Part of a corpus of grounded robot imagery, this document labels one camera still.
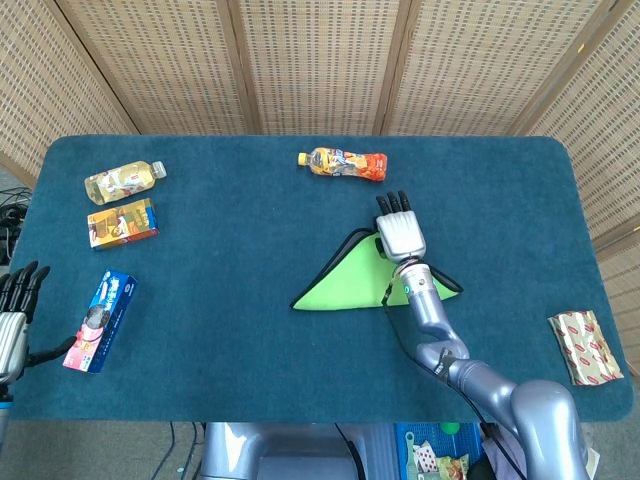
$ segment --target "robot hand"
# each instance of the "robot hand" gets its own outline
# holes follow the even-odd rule
[[[67,338],[59,347],[29,354],[28,334],[38,302],[38,291],[49,267],[36,272],[38,262],[32,262],[13,275],[0,277],[0,393],[19,379],[26,367],[64,355],[75,342]]]
[[[398,192],[400,203],[393,192],[387,194],[391,208],[384,197],[376,197],[382,216],[376,219],[384,253],[393,263],[409,259],[420,260],[427,251],[416,214],[411,210],[404,192]]]

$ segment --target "blue felt surface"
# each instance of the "blue felt surface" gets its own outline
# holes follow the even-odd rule
[[[384,152],[387,180],[313,176],[296,158],[316,146]],[[84,177],[139,159],[161,160],[168,172],[147,193],[159,235],[91,251],[86,216],[100,208]],[[14,390],[15,415],[474,420],[403,357],[381,309],[288,306],[349,232],[371,225],[375,196],[399,189],[420,220],[427,260],[465,288],[445,307],[474,357],[515,381],[569,386],[585,421],[629,412],[629,374],[570,161],[554,140],[84,136],[50,148],[13,262],[52,267],[32,349],[75,333],[105,268],[134,275],[138,291],[102,373],[61,360],[29,371]],[[624,380],[570,386],[546,321],[568,309],[596,312]],[[417,341],[407,308],[395,311],[407,341]]]

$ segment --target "wrapped snack bar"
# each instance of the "wrapped snack bar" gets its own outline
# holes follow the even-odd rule
[[[601,385],[623,378],[591,310],[559,313],[549,323],[574,385]]]

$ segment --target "cable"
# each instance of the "cable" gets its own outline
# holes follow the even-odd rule
[[[20,236],[22,222],[27,214],[28,204],[31,202],[31,191],[26,187],[0,190],[0,196],[6,196],[0,203],[0,227],[4,227],[0,240],[5,242],[5,253],[0,254],[0,263],[8,265],[13,256],[13,249]]]
[[[198,467],[196,468],[196,471],[193,472],[193,475],[191,476],[191,480],[197,480],[198,479],[198,474],[200,473],[200,468],[202,467],[202,459],[200,459],[200,461],[198,462]]]
[[[193,441],[191,442],[189,455],[187,455],[187,461],[184,462],[184,467],[182,467],[182,475],[180,475],[180,480],[184,480],[185,478],[187,478],[187,470],[189,469],[191,457],[193,457],[193,450],[196,448],[196,442],[198,440],[198,429],[196,428],[195,422],[191,422],[191,426],[193,427]]]
[[[345,436],[345,434],[342,432],[340,425],[338,425],[337,423],[334,423],[334,425],[338,429],[338,432],[340,432],[340,436],[344,440],[344,443],[347,446],[349,453],[351,454],[353,463],[355,463],[356,465],[356,471],[358,472],[358,480],[367,480],[367,476],[364,472],[364,465],[362,465],[362,458],[360,458],[360,452],[358,452],[358,449],[356,448],[355,444],[351,440],[349,440]]]
[[[173,451],[173,447],[176,444],[176,432],[173,429],[173,422],[169,422],[169,426],[171,427],[171,445],[169,446],[167,453],[165,453],[164,457],[162,457],[162,460],[160,460],[160,463],[158,464],[156,471],[153,472],[153,475],[151,476],[151,480],[156,480],[156,478],[158,477],[158,473],[160,473],[160,469],[162,469],[162,467],[164,466],[164,462],[167,461],[167,458],[169,458],[169,455],[171,455],[171,452]]]
[[[387,289],[387,291],[390,291],[392,288],[392,284],[389,284],[389,288]],[[391,329],[393,330],[393,333],[395,334],[396,340],[398,341],[398,345],[400,346],[400,349],[402,350],[402,352],[405,354],[405,356],[411,360],[415,365],[417,365],[421,370],[427,372],[428,374],[430,374],[431,376],[433,376],[434,378],[438,379],[438,376],[435,374],[435,372],[433,372],[432,370],[428,369],[426,366],[422,365],[413,355],[411,355],[411,353],[407,350],[407,347],[404,345],[404,342],[402,341],[402,339],[400,338],[400,334],[398,333],[398,330],[396,328],[395,323],[393,322],[393,320],[391,319],[391,311],[389,309],[389,306],[387,305],[387,301],[386,298],[383,299],[382,301],[382,307],[384,308],[384,312],[387,315],[387,319],[389,320],[389,323],[391,324]],[[507,453],[506,449],[504,448],[504,446],[502,445],[502,443],[500,443],[500,441],[497,439],[497,437],[495,435],[493,435],[493,433],[490,431],[490,427],[489,427],[489,423],[486,421],[486,419],[484,418],[484,416],[482,415],[482,413],[480,413],[480,410],[478,409],[478,407],[476,406],[475,403],[473,403],[473,401],[459,388],[457,388],[455,385],[451,385],[450,383],[447,382],[447,386],[449,388],[451,388],[454,392],[456,392],[458,395],[460,395],[465,402],[467,402],[467,404],[469,405],[469,407],[471,407],[471,410],[473,410],[473,413],[476,414],[476,416],[478,417],[478,419],[480,420],[480,428],[482,429],[482,431],[484,432],[485,435],[487,435],[488,437],[490,437],[496,444],[496,446],[498,447],[498,449],[500,450],[500,452],[502,452],[502,455],[504,456],[504,458],[507,460],[507,462],[509,462],[509,465],[511,465],[511,467],[513,468],[513,470],[516,472],[516,474],[522,479],[522,480],[527,480],[527,477],[524,475],[524,473],[522,473],[522,470],[520,470],[520,468],[518,467],[518,465],[516,464],[516,462],[511,458],[511,456]]]

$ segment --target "juice bottle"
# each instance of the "juice bottle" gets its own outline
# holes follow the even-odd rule
[[[162,162],[133,162],[84,179],[84,188],[93,203],[104,205],[153,187],[167,176]]]
[[[352,175],[381,182],[387,173],[387,156],[383,153],[351,153],[338,148],[316,148],[298,154],[298,165],[309,166],[317,175]]]

